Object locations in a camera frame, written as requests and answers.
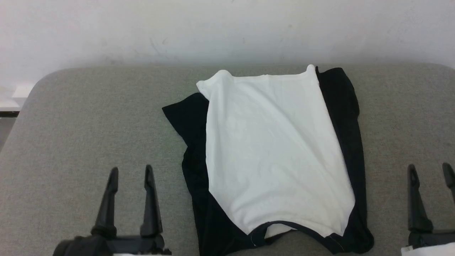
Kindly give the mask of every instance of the gray fabric surface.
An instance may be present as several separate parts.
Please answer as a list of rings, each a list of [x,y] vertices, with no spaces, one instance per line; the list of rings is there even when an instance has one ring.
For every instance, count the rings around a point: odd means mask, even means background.
[[[441,171],[443,161],[455,165],[455,71],[426,64],[342,67],[361,111],[368,221],[375,236],[366,255],[399,255],[407,243],[410,163],[436,228],[455,228],[455,206]],[[181,170],[185,144],[161,107],[196,92],[196,81],[221,68],[251,76],[300,73],[306,66],[70,69],[39,81],[0,153],[0,255],[51,255],[61,239],[88,235],[113,166],[120,170],[119,234],[137,234],[146,164],[155,170],[167,245],[174,255],[198,255]],[[330,253],[294,232],[235,255]]]
[[[0,118],[0,151],[13,128],[16,118]]]

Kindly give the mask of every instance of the white t-shirt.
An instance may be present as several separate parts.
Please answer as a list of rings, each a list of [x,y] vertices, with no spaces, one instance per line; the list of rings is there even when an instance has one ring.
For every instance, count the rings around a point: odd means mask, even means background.
[[[209,100],[209,191],[229,219],[245,234],[281,220],[342,236],[355,199],[315,67],[258,77],[220,70],[197,87]],[[266,237],[290,229],[274,224]]]

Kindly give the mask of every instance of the black t-shirt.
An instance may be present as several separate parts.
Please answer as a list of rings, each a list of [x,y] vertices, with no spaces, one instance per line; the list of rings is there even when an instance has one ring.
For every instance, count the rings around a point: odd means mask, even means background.
[[[208,190],[206,121],[209,101],[202,94],[195,93],[181,102],[164,107],[163,112],[188,146],[183,156],[182,170],[193,200],[200,255],[226,255],[271,244],[284,234],[264,238],[267,228],[275,223],[310,235],[334,254],[351,251],[364,253],[373,247],[374,239],[367,228],[364,156],[357,122],[359,105],[354,87],[341,68],[323,73],[316,69],[316,73],[355,197],[344,235],[333,233],[322,237],[309,228],[280,220],[263,223],[250,234],[245,234],[233,224]]]

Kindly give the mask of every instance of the clothing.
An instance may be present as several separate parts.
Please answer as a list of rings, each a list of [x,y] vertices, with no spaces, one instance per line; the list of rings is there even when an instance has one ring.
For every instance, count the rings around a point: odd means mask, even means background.
[[[281,233],[265,238],[268,227],[272,224],[284,224],[304,232],[332,253],[349,251],[363,253],[373,246],[373,236],[366,225],[364,160],[357,123],[359,107],[354,88],[341,68],[320,74],[316,68],[315,73],[343,153],[355,198],[343,235],[332,233],[329,236],[321,236],[308,227],[283,220],[262,223],[251,233],[245,234],[233,224],[209,192],[206,165],[206,122],[209,101],[202,94],[196,93],[182,102],[163,108],[166,117],[188,146],[183,157],[182,170],[193,199],[199,250],[202,256],[225,255],[270,244],[283,235]]]
[[[208,190],[245,234],[282,220],[343,235],[354,194],[315,67],[297,75],[197,83],[209,100]],[[265,237],[291,230],[267,228]]]

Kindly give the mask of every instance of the white wall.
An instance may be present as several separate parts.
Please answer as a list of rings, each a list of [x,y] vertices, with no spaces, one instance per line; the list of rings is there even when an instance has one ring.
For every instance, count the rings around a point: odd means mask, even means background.
[[[397,61],[455,67],[455,1],[0,0],[0,109],[68,67]]]

